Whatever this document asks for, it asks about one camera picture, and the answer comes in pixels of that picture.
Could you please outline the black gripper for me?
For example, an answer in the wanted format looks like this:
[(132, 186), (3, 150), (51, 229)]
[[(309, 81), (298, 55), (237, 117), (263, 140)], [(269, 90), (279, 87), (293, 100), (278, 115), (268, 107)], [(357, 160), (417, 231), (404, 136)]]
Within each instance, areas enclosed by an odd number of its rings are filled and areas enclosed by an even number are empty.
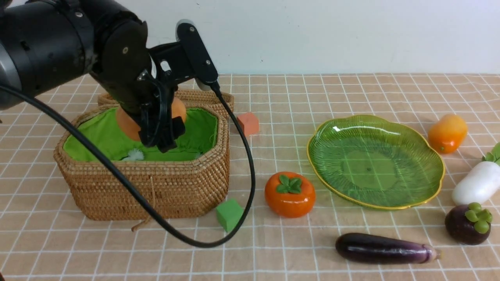
[(146, 47), (148, 25), (133, 18), (93, 18), (97, 60), (91, 76), (118, 102), (122, 119), (140, 126), (139, 138), (146, 147), (156, 144), (161, 153), (177, 147), (176, 140), (185, 134), (182, 117), (160, 118), (157, 85), (139, 80), (143, 71), (152, 75), (152, 60)]

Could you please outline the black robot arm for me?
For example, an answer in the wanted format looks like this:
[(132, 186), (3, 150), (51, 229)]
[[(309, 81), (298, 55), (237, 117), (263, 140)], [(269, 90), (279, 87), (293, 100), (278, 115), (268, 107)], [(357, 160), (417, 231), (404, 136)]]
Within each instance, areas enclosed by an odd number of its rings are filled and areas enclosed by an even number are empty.
[(90, 74), (139, 126), (139, 140), (165, 153), (184, 122), (170, 108), (193, 76), (185, 40), (147, 48), (148, 25), (115, 0), (1, 1), (1, 109)]

